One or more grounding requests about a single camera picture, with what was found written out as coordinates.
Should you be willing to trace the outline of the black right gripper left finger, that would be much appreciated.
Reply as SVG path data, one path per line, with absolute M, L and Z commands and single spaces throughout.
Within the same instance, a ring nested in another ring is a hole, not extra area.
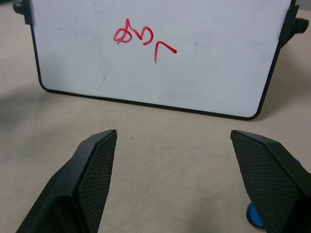
M 96 233 L 106 204 L 117 131 L 82 141 L 73 156 L 49 179 L 19 233 Z

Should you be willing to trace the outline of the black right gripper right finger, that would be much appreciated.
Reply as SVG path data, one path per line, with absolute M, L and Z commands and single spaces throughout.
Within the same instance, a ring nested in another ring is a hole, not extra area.
M 239 130 L 230 138 L 250 198 L 248 222 L 268 233 L 309 233 L 311 174 L 275 140 Z

